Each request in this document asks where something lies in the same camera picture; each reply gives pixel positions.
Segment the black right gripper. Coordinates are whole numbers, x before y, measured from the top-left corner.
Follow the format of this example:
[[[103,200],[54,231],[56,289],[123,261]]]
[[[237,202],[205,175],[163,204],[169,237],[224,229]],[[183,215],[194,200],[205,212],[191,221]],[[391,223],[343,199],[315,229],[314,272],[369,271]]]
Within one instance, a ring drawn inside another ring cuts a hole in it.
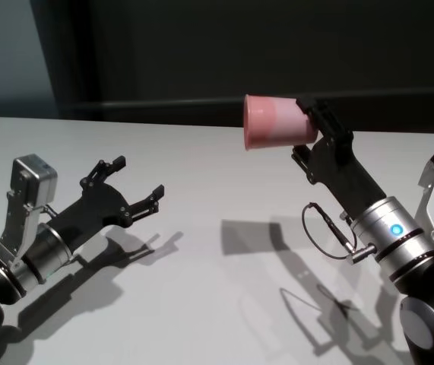
[[[299,97],[296,104],[323,138],[311,150],[306,145],[295,145],[291,157],[308,181],[325,185],[350,218],[357,219],[385,199],[385,192],[355,157],[353,132],[325,101]]]

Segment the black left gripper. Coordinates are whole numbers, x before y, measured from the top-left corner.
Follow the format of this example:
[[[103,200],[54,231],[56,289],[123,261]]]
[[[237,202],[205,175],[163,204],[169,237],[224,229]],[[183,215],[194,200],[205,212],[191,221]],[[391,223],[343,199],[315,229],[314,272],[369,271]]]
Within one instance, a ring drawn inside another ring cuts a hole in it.
[[[126,159],[122,155],[110,163],[99,160],[91,172],[81,179],[81,188],[86,189],[81,197],[47,223],[67,247],[84,245],[104,227],[116,225],[127,228],[135,221],[159,212],[159,201],[165,195],[164,185],[159,185],[148,197],[129,205],[119,191],[104,183],[125,166]]]

